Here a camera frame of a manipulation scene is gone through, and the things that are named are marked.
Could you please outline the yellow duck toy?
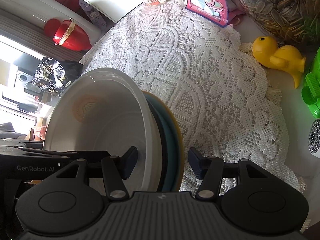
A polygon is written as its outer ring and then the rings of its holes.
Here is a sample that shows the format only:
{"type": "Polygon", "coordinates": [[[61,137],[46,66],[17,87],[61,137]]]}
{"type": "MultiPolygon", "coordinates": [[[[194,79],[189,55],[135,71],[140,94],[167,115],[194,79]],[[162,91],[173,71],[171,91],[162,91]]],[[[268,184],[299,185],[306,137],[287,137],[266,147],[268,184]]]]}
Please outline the yellow duck toy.
{"type": "Polygon", "coordinates": [[[264,67],[282,70],[290,74],[294,87],[298,88],[305,69],[306,57],[291,45],[278,47],[275,38],[260,36],[255,39],[252,46],[253,57],[264,67]]]}

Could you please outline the white toy microphone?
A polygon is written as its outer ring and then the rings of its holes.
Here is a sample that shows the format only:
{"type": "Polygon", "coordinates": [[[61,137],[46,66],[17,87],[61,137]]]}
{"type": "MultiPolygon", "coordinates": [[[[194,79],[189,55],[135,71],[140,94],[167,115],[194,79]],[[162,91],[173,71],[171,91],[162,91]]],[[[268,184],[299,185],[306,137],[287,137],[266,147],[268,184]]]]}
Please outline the white toy microphone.
{"type": "Polygon", "coordinates": [[[320,158],[320,119],[316,119],[310,127],[308,147],[313,156],[320,158]]]}

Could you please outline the blue bowl white inside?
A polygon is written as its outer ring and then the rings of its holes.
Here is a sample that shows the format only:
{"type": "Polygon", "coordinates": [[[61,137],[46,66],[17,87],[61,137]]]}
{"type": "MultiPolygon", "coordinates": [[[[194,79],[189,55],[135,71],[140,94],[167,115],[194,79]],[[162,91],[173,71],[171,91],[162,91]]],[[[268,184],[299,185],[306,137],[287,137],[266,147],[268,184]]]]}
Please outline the blue bowl white inside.
{"type": "Polygon", "coordinates": [[[162,171],[158,192],[176,191],[180,171],[180,149],[177,130],[165,107],[152,94],[143,92],[150,111],[156,120],[161,137],[162,171]]]}

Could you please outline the silver foil bag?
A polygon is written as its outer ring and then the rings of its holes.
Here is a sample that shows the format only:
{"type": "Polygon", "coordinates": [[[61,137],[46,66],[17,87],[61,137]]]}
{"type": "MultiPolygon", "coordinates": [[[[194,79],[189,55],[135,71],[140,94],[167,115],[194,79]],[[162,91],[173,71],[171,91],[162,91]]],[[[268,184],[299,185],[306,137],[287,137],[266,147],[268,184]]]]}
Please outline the silver foil bag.
{"type": "Polygon", "coordinates": [[[35,70],[33,85],[50,95],[59,98],[68,83],[66,71],[59,61],[44,57],[35,70]]]}

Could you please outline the plain white ceramic bowl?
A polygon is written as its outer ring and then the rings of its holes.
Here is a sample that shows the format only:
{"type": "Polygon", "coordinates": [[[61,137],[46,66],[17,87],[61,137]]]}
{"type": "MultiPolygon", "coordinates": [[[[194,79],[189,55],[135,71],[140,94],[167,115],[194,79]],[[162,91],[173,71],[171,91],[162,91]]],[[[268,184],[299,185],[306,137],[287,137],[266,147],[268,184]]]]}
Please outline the plain white ceramic bowl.
{"type": "Polygon", "coordinates": [[[161,136],[148,102],[124,72],[98,68],[78,78],[55,106],[43,143],[47,151],[107,151],[138,160],[124,184],[129,193],[156,191],[161,178],[161,136]]]}

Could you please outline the sunflower seed jar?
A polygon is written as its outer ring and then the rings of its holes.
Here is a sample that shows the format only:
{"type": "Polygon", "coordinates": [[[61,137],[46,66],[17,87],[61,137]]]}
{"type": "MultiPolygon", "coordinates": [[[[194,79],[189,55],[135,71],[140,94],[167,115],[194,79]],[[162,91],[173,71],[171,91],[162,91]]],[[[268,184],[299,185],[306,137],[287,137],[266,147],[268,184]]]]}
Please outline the sunflower seed jar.
{"type": "Polygon", "coordinates": [[[245,13],[282,44],[319,47],[320,0],[238,0],[245,13]]]}

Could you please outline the pink marshmallow bag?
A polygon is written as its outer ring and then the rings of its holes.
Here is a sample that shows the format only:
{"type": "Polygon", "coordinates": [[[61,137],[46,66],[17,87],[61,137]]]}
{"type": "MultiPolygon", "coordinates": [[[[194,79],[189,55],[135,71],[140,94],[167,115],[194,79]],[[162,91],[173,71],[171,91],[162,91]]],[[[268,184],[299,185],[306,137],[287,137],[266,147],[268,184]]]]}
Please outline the pink marshmallow bag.
{"type": "Polygon", "coordinates": [[[228,5],[226,0],[187,0],[185,8],[220,27],[228,25],[228,5]]]}

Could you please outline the green gumball candy dispenser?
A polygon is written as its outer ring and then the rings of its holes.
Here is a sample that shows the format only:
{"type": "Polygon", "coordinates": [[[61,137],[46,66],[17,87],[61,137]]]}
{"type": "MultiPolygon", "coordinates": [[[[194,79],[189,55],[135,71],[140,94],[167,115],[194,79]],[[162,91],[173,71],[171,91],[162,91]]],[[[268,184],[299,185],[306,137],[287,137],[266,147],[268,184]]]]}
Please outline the green gumball candy dispenser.
{"type": "Polygon", "coordinates": [[[304,76],[303,88],[301,90],[301,96],[304,103],[307,105],[309,111],[316,119],[319,118],[320,114],[319,64],[320,58],[318,49],[306,75],[304,76]]]}

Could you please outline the white lace tablecloth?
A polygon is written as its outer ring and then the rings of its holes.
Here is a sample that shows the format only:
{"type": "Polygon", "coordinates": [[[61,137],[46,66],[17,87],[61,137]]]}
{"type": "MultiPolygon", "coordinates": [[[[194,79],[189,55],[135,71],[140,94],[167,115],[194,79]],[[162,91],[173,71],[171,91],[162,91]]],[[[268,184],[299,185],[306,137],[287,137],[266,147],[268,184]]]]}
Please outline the white lace tablecloth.
{"type": "Polygon", "coordinates": [[[172,111],[185,149],[236,163],[247,158],[298,191],[286,166],[289,135],[276,90],[240,48],[240,34],[187,10],[186,0],[140,5],[81,59],[84,71],[121,70],[172,111]]]}

